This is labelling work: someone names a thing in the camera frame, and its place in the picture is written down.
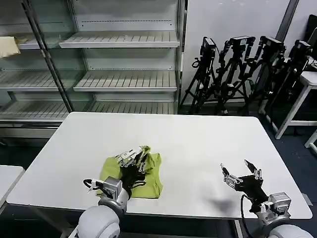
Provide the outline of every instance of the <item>robotic arm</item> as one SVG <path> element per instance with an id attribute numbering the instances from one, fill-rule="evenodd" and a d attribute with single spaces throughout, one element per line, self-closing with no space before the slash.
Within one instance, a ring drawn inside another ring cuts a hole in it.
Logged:
<path id="1" fill-rule="evenodd" d="M 267 196 L 262 190 L 262 170 L 245 160 L 252 175 L 236 177 L 231 175 L 221 164 L 223 181 L 236 191 L 244 192 L 241 197 L 241 216 L 244 228 L 249 236 L 243 215 L 243 198 L 246 197 L 252 203 L 250 212 L 255 213 L 261 224 L 262 234 L 268 238 L 313 238 L 308 232 L 297 226 L 286 225 L 290 218 L 288 213 L 291 199 L 285 192 L 279 192 Z"/>
<path id="2" fill-rule="evenodd" d="M 98 206 L 88 208 L 79 218 L 76 228 L 78 238 L 118 238 L 119 221 L 125 214 L 131 189 L 146 184 L 145 153 L 140 147 L 116 156 L 122 177 L 108 177 L 105 181 L 85 179 L 84 185 L 91 190 L 101 190 L 103 197 Z"/>

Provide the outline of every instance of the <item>tripod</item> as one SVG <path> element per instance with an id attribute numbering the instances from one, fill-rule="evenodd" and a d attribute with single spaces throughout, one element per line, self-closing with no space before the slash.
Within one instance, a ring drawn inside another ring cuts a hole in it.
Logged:
<path id="1" fill-rule="evenodd" d="M 267 104 L 265 105 L 265 116 L 269 112 L 270 122 L 273 125 L 273 105 L 278 98 L 282 89 L 288 90 L 288 94 L 292 93 L 296 82 L 298 81 L 300 75 L 303 73 L 306 68 L 310 55 L 312 53 L 312 47 L 304 41 L 297 40 L 294 47 L 292 48 L 289 57 L 290 59 L 284 66 L 285 78 L 280 82 L 280 85 L 276 85 L 272 97 L 269 98 Z M 290 81 L 290 75 L 294 74 L 294 82 Z"/>
<path id="2" fill-rule="evenodd" d="M 196 61 L 193 62 L 192 67 L 197 68 L 197 71 L 189 84 L 189 87 L 185 90 L 184 98 L 180 104 L 180 109 L 182 108 L 188 94 L 193 97 L 193 101 L 189 110 L 189 114 L 192 114 L 195 109 L 196 102 L 199 102 L 201 98 L 206 94 L 209 83 L 210 83 L 210 74 L 212 74 L 213 79 L 215 78 L 213 73 L 213 60 L 215 57 L 216 45 L 212 39 L 204 37 L 203 44 L 200 49 L 200 60 L 195 58 Z M 191 89 L 194 83 L 197 81 L 197 86 L 195 93 L 191 92 Z"/>
<path id="3" fill-rule="evenodd" d="M 221 111 L 223 114 L 226 115 L 228 111 L 226 110 L 224 104 L 229 99 L 233 98 L 236 92 L 239 92 L 241 93 L 241 95 L 243 95 L 239 98 L 243 98 L 246 100 L 247 91 L 245 82 L 247 79 L 244 78 L 244 73 L 247 67 L 246 61 L 249 59 L 254 40 L 255 37 L 243 36 L 231 38 L 229 41 L 225 42 L 224 48 L 219 54 L 220 68 L 216 70 L 218 76 L 217 78 L 214 78 L 213 83 L 211 84 L 207 92 L 204 94 L 203 97 L 200 98 L 200 101 L 198 101 L 197 105 L 195 106 L 195 113 L 199 113 L 202 105 L 205 102 L 217 101 L 217 106 L 215 108 L 214 114 L 217 115 L 218 111 Z M 231 46 L 233 49 L 233 57 L 228 61 L 228 64 L 226 65 L 224 58 Z M 243 52 L 246 50 L 246 46 L 248 47 L 244 58 L 245 62 L 242 62 L 241 58 L 243 56 Z M 241 82 L 237 81 L 232 84 L 234 73 L 238 67 L 240 69 L 240 74 L 238 78 L 241 80 Z M 221 83 L 224 74 L 228 70 L 229 72 L 226 80 Z M 209 98 L 211 97 L 211 95 L 214 95 L 215 99 L 210 100 Z"/>
<path id="4" fill-rule="evenodd" d="M 281 69 L 284 64 L 284 53 L 286 47 L 284 44 L 274 38 L 262 36 L 260 38 L 259 47 L 255 58 L 249 63 L 250 70 L 246 74 L 246 77 L 251 78 L 255 70 L 261 66 L 259 75 L 257 77 L 253 91 L 251 92 L 246 104 L 239 110 L 249 113 L 249 105 L 251 102 L 255 101 L 260 97 L 259 105 L 262 103 L 265 97 L 272 94 L 272 80 L 277 71 Z"/>

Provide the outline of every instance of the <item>cable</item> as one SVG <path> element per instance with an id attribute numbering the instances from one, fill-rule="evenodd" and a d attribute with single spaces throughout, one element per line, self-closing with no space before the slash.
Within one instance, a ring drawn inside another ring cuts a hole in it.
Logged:
<path id="1" fill-rule="evenodd" d="M 248 227 L 247 227 L 247 224 L 246 224 L 246 221 L 245 221 L 245 218 L 244 218 L 244 213 L 243 213 L 243 199 L 244 199 L 244 197 L 248 198 L 245 194 L 243 194 L 241 196 L 240 211 L 241 211 L 241 217 L 242 217 L 242 224 L 243 224 L 243 227 L 246 230 L 246 233 L 249 236 L 249 238 L 253 238 L 253 236 L 250 234 L 250 232 L 248 230 Z"/>

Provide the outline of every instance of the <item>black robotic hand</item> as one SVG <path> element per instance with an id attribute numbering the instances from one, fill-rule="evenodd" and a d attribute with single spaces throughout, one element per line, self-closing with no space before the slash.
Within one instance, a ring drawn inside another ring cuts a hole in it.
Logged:
<path id="1" fill-rule="evenodd" d="M 268 201 L 268 196 L 261 188 L 263 184 L 262 170 L 257 170 L 257 168 L 247 160 L 245 160 L 245 163 L 252 172 L 252 175 L 238 178 L 231 175 L 223 164 L 221 164 L 220 166 L 224 176 L 223 181 L 234 190 L 244 192 L 247 198 L 252 202 L 250 212 L 257 213 L 261 210 L 261 204 Z"/>

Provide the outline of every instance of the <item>shelf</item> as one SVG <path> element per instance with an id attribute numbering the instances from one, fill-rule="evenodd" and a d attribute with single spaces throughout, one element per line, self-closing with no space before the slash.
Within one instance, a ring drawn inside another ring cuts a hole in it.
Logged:
<path id="1" fill-rule="evenodd" d="M 20 50 L 38 50 L 40 48 L 33 33 L 18 33 L 12 36 L 18 40 Z M 50 49 L 59 47 L 62 35 L 58 35 L 57 33 L 45 34 L 45 41 Z"/>
<path id="2" fill-rule="evenodd" d="M 96 113 L 174 114 L 174 104 L 153 102 L 94 102 L 89 111 Z"/>
<path id="3" fill-rule="evenodd" d="M 75 83 L 77 71 L 60 72 L 66 89 Z M 58 92 L 51 73 L 47 70 L 0 71 L 0 89 L 6 91 Z"/>
<path id="4" fill-rule="evenodd" d="M 16 101 L 0 110 L 0 121 L 62 122 L 67 115 L 63 101 Z"/>
<path id="5" fill-rule="evenodd" d="M 88 71 L 74 87 L 85 92 L 175 92 L 174 71 Z"/>
<path id="6" fill-rule="evenodd" d="M 61 48 L 176 48 L 175 31 L 87 31 L 61 42 Z"/>

